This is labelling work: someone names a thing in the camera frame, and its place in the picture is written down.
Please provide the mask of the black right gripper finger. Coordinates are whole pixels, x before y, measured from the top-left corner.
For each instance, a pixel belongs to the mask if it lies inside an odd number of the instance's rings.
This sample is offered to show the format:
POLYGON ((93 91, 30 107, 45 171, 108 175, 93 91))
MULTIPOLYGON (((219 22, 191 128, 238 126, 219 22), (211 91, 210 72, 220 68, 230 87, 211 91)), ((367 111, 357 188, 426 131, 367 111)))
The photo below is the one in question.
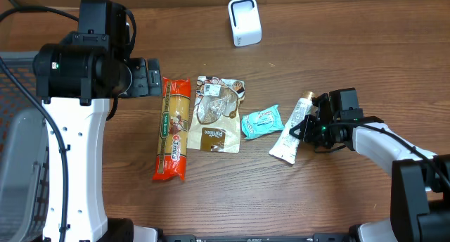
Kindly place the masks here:
POLYGON ((308 128, 309 128, 309 115, 306 115, 301 122, 299 122, 297 125, 295 125, 289 130, 289 134, 292 137, 300 141, 303 141, 305 135, 309 131, 308 128))
POLYGON ((316 107, 317 117, 332 117, 332 110, 330 104, 330 96, 328 93, 321 94, 320 96, 312 99, 313 106, 316 107))

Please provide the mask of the white leaf print tube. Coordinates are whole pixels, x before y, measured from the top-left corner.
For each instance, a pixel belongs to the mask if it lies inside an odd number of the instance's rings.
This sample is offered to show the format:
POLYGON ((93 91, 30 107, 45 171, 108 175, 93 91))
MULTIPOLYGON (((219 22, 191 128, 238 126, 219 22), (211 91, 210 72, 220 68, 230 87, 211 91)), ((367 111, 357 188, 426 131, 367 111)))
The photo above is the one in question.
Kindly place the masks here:
POLYGON ((295 127, 309 114, 312 108, 313 97, 315 97, 315 94, 312 91, 305 91, 302 94, 285 124, 285 129, 269 151, 270 155, 291 165, 295 163, 297 149, 300 144, 300 130, 298 128, 295 129, 295 127))

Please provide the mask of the teal wet wipes pack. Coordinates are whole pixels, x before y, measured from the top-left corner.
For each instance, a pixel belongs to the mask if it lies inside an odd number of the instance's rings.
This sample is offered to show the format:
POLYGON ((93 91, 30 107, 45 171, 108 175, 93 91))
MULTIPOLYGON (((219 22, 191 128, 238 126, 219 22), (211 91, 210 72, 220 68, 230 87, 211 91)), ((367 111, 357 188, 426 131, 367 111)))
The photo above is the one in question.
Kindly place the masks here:
POLYGON ((271 106, 265 110, 244 115, 241 120, 241 129, 245 135, 245 140, 259 138, 265 134, 285 129, 278 105, 271 106))

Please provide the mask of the orange spaghetti pasta pack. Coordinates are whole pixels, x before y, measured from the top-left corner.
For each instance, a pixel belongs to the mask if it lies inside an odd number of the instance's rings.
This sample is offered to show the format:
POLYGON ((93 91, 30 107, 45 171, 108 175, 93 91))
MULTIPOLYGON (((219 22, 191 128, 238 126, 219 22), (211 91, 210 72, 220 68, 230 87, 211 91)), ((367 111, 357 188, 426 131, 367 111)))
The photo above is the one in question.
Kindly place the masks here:
POLYGON ((186 175, 188 120, 191 99, 189 79, 163 79, 160 131, 155 160, 156 181, 186 175))

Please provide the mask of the beige brown snack pouch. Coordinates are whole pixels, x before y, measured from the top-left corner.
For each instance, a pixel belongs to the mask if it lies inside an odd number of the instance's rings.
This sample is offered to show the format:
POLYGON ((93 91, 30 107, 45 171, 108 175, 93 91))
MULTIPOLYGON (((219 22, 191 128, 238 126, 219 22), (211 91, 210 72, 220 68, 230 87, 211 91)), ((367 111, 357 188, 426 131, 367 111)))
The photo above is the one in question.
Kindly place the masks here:
POLYGON ((241 136, 239 106, 244 98, 245 83, 242 80, 199 76, 187 147, 238 153, 241 136))

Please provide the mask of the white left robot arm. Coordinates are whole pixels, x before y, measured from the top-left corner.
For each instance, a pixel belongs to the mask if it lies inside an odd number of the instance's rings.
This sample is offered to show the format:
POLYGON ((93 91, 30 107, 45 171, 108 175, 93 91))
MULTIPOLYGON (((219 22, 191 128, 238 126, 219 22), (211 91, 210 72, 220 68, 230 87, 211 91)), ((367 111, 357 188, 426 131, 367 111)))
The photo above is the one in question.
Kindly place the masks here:
POLYGON ((34 58, 49 137, 49 210, 43 237, 98 241, 108 230, 102 193, 110 100, 132 87, 132 43, 46 44, 34 58))

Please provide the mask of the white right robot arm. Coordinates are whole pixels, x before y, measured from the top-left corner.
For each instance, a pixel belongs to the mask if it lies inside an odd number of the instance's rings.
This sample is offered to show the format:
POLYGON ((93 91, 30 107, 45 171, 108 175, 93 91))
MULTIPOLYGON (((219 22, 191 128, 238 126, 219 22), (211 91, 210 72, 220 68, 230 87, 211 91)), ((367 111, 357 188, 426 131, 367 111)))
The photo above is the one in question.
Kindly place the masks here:
POLYGON ((315 153, 347 148, 367 157, 391 178, 390 216, 357 224, 339 241, 449 240, 449 156, 417 147, 379 117, 366 117, 356 90, 339 89, 300 99, 304 112, 289 134, 315 153))

